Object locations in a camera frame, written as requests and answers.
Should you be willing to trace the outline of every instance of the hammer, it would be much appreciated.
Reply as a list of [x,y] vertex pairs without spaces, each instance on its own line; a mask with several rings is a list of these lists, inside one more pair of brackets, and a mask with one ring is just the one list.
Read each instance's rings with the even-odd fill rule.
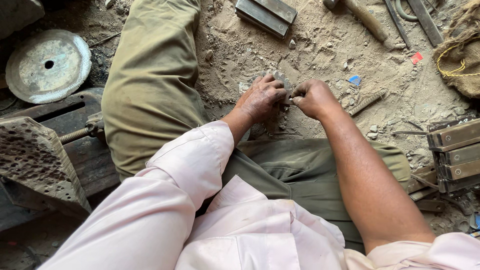
[[[372,35],[379,41],[384,41],[390,35],[385,25],[381,24],[375,17],[368,12],[367,7],[357,0],[341,0],[352,13],[357,16],[362,23],[370,30]],[[332,10],[340,0],[323,0],[325,7]]]

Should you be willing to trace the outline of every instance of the hand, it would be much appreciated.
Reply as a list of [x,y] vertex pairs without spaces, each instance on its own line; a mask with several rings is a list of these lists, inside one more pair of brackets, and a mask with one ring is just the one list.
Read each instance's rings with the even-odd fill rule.
[[321,119],[342,106],[328,85],[321,80],[311,79],[299,84],[292,93],[293,103],[308,117]]
[[252,123],[259,123],[279,111],[277,101],[284,99],[287,91],[283,82],[275,80],[272,74],[257,77],[245,92],[233,110],[241,111],[251,117]]

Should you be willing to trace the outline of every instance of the wooden handle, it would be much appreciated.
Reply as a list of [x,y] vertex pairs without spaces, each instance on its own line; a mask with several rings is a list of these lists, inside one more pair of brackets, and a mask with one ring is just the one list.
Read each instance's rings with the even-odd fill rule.
[[357,16],[362,23],[370,30],[372,35],[379,41],[384,41],[390,35],[387,27],[381,24],[375,17],[368,12],[367,7],[357,0],[343,0],[345,5]]

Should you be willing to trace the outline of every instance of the dirt floor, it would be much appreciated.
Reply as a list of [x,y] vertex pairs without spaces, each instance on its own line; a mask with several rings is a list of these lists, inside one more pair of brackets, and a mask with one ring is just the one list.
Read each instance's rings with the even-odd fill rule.
[[[105,8],[102,0],[97,2],[46,0],[47,14],[44,18],[0,40],[0,73],[3,73],[14,47],[41,31],[69,30],[83,37],[88,44],[121,31],[132,0],[116,0],[109,9]],[[385,89],[387,92],[382,99],[353,119],[365,135],[370,132],[371,126],[376,125],[376,140],[401,148],[414,171],[432,162],[425,136],[393,136],[390,135],[391,131],[419,130],[408,121],[426,129],[430,122],[478,114],[477,101],[448,87],[436,71],[436,60],[432,58],[433,47],[418,22],[401,20],[412,48],[388,49],[341,5],[331,12],[319,0],[285,2],[296,8],[299,15],[287,38],[278,40],[241,21],[234,13],[234,0],[202,1],[200,25],[195,37],[200,69],[196,89],[201,93],[213,120],[222,118],[233,108],[238,99],[238,84],[262,70],[279,70],[290,79],[293,86],[310,78],[322,79],[346,110],[354,107],[360,99]],[[390,42],[403,43],[384,2],[362,2],[380,22],[388,26]],[[441,1],[438,12],[432,13],[438,28],[446,29],[457,7],[465,2]],[[411,12],[406,1],[402,1],[402,4],[407,12]],[[92,49],[92,70],[82,88],[105,84],[119,39],[115,37]],[[292,39],[296,42],[295,49],[289,49]],[[213,50],[210,60],[205,58],[208,50]],[[423,56],[423,60],[414,65],[410,57],[416,52]],[[359,86],[346,80],[354,75],[361,78]],[[14,96],[7,89],[0,90],[0,108],[13,100]],[[0,115],[29,106],[18,101],[0,111]],[[276,119],[254,126],[250,140],[324,137],[319,122],[307,118],[292,106]],[[461,202],[478,210],[479,200],[476,196],[475,193],[468,193]],[[425,218],[436,234],[451,232],[459,221],[466,219],[451,205],[442,214],[426,213]],[[2,232],[0,239],[31,246],[43,261],[56,250],[51,244],[57,241],[61,244],[78,225],[78,221],[57,214]],[[5,254],[7,256],[0,257],[0,269],[23,269],[31,262],[22,252]]]

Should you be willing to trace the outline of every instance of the leg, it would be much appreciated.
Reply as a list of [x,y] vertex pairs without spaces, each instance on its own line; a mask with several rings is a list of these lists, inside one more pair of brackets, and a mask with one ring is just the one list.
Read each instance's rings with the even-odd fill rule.
[[[410,167],[402,151],[375,141],[371,145],[406,188]],[[222,176],[224,183],[238,174],[270,199],[293,199],[310,213],[337,225],[346,248],[364,252],[360,234],[343,205],[328,140],[251,141],[240,143],[238,148],[244,155],[232,155]]]
[[193,89],[199,15],[199,0],[132,4],[102,99],[121,180],[143,169],[165,143],[210,121]]

